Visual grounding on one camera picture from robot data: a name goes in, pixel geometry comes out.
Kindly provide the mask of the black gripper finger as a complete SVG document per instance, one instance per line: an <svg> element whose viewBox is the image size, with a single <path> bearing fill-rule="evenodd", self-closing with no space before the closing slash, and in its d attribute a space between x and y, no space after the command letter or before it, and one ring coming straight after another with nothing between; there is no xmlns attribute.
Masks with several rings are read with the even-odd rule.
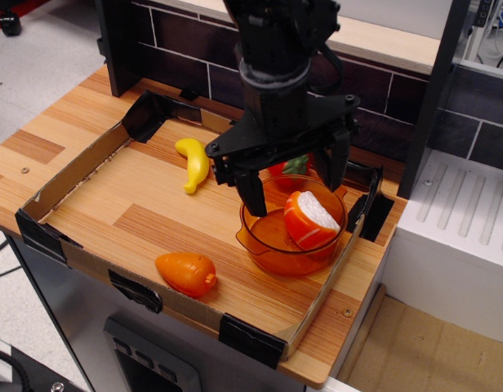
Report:
<svg viewBox="0 0 503 392"><path fill-rule="evenodd" d="M267 216L263 183L257 171L240 171L235 175L236 188L252 216Z"/></svg>
<svg viewBox="0 0 503 392"><path fill-rule="evenodd" d="M331 192L335 192L342 184L349 151L349 133L334 131L321 138L312 152L314 169Z"/></svg>

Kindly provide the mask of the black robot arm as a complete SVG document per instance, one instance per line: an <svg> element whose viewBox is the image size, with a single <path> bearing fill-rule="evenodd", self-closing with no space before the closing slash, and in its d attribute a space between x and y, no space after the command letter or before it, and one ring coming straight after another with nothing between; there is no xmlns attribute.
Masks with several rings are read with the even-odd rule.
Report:
<svg viewBox="0 0 503 392"><path fill-rule="evenodd" d="M345 176L350 139L358 130L355 95L336 95L341 78L309 85L322 55L341 74L326 44L339 30L336 1L227 1L238 27L243 116L207 145L218 184L236 187L253 216L266 216L261 170L310 154L319 178L335 191Z"/></svg>

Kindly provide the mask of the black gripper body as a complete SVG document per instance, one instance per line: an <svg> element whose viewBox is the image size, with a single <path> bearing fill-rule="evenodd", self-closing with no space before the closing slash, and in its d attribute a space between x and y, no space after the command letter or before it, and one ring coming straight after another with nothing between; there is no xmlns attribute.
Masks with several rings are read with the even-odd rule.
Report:
<svg viewBox="0 0 503 392"><path fill-rule="evenodd" d="M309 72L268 74L241 69L245 112L206 147L218 184L235 186L238 172L258 172L274 164L312 154L318 141L334 131L357 128L355 95L312 96Z"/></svg>

